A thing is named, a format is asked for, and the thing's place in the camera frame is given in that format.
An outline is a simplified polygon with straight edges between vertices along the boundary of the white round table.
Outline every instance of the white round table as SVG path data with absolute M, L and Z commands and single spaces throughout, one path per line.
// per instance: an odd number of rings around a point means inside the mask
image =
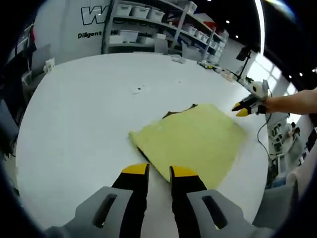
M 123 168 L 145 162 L 129 141 L 129 131 L 168 111 L 212 103 L 249 135 L 218 191 L 239 205 L 251 223 L 268 161 L 257 141 L 265 117 L 238 118 L 231 112 L 247 95 L 237 82 L 170 56 L 112 54 L 57 65 L 35 91 L 21 124 L 16 163 L 22 204 L 41 228 L 65 224 L 81 202 L 111 186 Z M 266 128 L 260 140 L 267 147 Z M 147 200 L 142 237 L 178 237 L 169 184 L 153 168 Z

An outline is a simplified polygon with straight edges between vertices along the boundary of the human arm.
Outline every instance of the human arm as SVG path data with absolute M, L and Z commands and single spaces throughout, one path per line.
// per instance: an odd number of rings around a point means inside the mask
M 264 101 L 267 113 L 317 113 L 317 90 L 303 90 L 284 97 L 268 97 Z

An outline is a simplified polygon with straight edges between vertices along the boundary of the wall logo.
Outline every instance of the wall logo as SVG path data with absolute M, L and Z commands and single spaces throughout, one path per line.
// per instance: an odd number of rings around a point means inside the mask
M 93 23 L 103 24 L 105 22 L 106 14 L 108 12 L 109 5 L 102 6 L 94 6 L 90 8 L 89 6 L 81 8 L 81 18 L 83 21 L 83 25 L 91 25 Z
M 78 33 L 78 38 L 90 38 L 91 36 L 101 36 L 102 32 L 101 31 L 97 31 L 97 32 L 83 32 L 83 33 Z

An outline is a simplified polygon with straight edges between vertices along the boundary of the storage box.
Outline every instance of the storage box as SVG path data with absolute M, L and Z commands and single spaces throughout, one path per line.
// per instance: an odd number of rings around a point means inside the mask
M 195 10 L 197 9 L 196 4 L 194 4 L 192 1 L 187 1 L 187 0 L 177 1 L 177 5 L 183 9 L 185 9 L 186 5 L 188 5 L 188 4 L 189 4 L 188 13 L 193 14 L 195 12 Z
M 120 44 L 123 43 L 123 37 L 119 35 L 109 36 L 109 44 Z
M 218 44 L 217 42 L 215 42 L 215 41 L 212 41 L 211 44 L 210 44 L 210 46 L 211 46 L 212 48 L 214 48 L 215 50 L 217 50 L 218 47 L 219 47 L 219 44 Z
M 195 32 L 195 36 L 196 36 L 197 39 L 201 40 L 201 38 L 203 37 L 203 32 L 197 30 Z
M 123 42 L 136 42 L 138 38 L 138 31 L 121 30 L 120 36 L 123 38 Z
M 166 35 L 165 34 L 160 34 L 160 33 L 156 33 L 153 35 L 154 39 L 162 39 L 165 40 L 166 39 Z
M 183 30 L 187 31 L 190 35 L 195 35 L 197 29 L 190 24 L 186 24 L 183 26 Z
M 131 11 L 131 15 L 137 18 L 147 18 L 150 9 L 142 6 L 134 6 Z
M 145 36 L 138 37 L 138 42 L 143 44 L 143 45 L 153 46 L 154 41 L 155 41 L 155 39 L 150 38 L 150 37 L 145 37 Z
M 117 11 L 116 11 L 115 15 L 128 16 L 128 15 L 130 15 L 131 9 L 132 9 L 131 5 L 118 4 Z
M 202 41 L 207 43 L 207 40 L 209 39 L 209 36 L 207 36 L 206 34 L 203 34 L 202 36 Z
M 151 9 L 148 18 L 152 21 L 162 22 L 162 18 L 164 15 L 165 15 L 164 12 Z

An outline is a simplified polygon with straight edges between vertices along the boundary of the yellow cloth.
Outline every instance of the yellow cloth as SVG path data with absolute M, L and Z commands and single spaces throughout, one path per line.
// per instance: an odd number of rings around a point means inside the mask
M 158 172 L 169 181 L 169 166 L 194 170 L 208 189 L 230 171 L 245 131 L 214 105 L 198 105 L 129 133 Z

